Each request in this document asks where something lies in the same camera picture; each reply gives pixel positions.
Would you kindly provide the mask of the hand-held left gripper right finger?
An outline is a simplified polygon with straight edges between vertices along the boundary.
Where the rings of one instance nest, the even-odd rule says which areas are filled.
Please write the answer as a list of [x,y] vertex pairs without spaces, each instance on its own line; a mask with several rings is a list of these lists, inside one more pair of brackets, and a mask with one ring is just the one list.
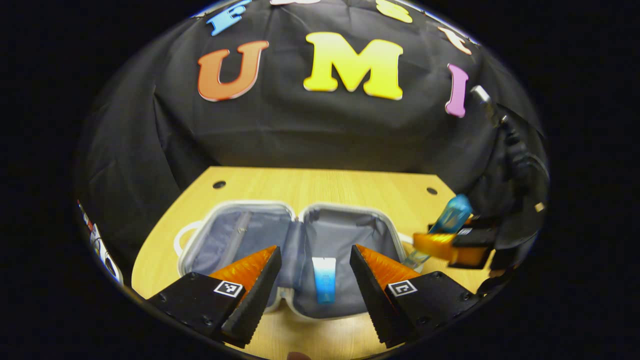
[[421,275],[361,244],[352,246],[349,263],[377,337],[386,348],[432,337],[483,298],[441,271]]

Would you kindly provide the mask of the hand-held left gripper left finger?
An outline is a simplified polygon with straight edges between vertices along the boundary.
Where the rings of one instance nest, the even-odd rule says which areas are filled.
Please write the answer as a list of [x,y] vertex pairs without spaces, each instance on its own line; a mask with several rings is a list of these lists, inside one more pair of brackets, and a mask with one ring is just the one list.
[[266,310],[281,265],[281,248],[273,245],[210,275],[189,272],[148,302],[188,330],[245,348]]

